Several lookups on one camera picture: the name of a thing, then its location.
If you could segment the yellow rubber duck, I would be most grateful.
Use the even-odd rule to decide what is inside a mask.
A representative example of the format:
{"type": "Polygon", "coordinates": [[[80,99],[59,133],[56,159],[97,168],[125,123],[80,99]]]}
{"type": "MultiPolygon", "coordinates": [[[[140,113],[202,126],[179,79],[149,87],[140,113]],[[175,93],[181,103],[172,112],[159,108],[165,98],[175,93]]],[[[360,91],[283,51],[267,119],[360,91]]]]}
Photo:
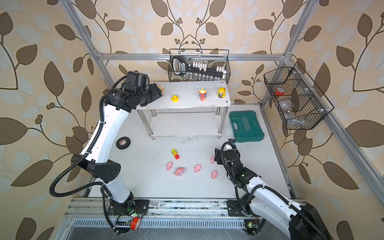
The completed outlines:
{"type": "Polygon", "coordinates": [[[179,101],[179,97],[177,95],[172,96],[172,102],[176,103],[179,101]]]}

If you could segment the alien figure toy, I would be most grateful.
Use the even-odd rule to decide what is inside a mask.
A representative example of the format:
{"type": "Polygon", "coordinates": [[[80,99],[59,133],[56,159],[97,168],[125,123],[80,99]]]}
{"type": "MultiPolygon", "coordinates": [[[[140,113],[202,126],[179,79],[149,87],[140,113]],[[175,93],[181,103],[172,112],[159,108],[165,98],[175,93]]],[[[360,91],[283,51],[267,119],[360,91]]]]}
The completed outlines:
{"type": "Polygon", "coordinates": [[[201,102],[204,102],[207,98],[207,90],[205,90],[204,88],[199,90],[199,98],[201,102]]]}

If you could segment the yellow bear toy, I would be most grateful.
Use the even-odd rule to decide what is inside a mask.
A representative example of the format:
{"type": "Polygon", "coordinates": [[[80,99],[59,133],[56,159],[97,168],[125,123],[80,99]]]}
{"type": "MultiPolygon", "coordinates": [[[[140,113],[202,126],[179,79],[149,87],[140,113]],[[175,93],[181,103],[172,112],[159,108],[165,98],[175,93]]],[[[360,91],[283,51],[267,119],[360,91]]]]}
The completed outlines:
{"type": "Polygon", "coordinates": [[[226,89],[225,88],[219,88],[217,96],[219,98],[224,98],[226,96],[226,89]]]}

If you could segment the orange cat toy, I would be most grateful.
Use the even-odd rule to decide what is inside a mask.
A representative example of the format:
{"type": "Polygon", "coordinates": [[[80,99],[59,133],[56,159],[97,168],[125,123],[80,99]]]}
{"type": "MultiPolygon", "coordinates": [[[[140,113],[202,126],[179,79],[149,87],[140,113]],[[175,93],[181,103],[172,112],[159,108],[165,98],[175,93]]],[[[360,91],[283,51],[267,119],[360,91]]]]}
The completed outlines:
{"type": "Polygon", "coordinates": [[[162,91],[162,93],[164,92],[164,88],[162,85],[158,85],[158,88],[162,91]]]}

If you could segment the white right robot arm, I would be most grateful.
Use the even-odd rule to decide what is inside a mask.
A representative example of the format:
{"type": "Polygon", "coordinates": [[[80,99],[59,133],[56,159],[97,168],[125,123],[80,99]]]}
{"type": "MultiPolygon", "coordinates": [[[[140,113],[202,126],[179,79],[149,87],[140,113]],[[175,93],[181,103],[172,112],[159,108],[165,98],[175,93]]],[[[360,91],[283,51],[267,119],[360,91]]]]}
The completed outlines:
{"type": "Polygon", "coordinates": [[[261,176],[243,166],[240,152],[229,142],[215,149],[214,160],[224,166],[237,202],[262,217],[291,240],[330,240],[332,236],[314,206],[285,197],[261,176]]]}

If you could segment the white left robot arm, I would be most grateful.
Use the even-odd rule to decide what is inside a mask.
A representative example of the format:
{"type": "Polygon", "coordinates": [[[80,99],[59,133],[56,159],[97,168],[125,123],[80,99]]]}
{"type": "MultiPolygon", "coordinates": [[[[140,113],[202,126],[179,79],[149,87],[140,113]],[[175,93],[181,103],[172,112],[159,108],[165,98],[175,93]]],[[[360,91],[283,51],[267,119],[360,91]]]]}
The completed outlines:
{"type": "Polygon", "coordinates": [[[109,160],[114,140],[123,122],[137,106],[145,107],[162,97],[156,84],[150,83],[148,75],[130,71],[114,84],[109,93],[100,100],[100,121],[86,148],[73,162],[89,172],[95,181],[91,186],[100,186],[102,196],[121,212],[134,209],[133,194],[120,177],[121,165],[109,160]]]}

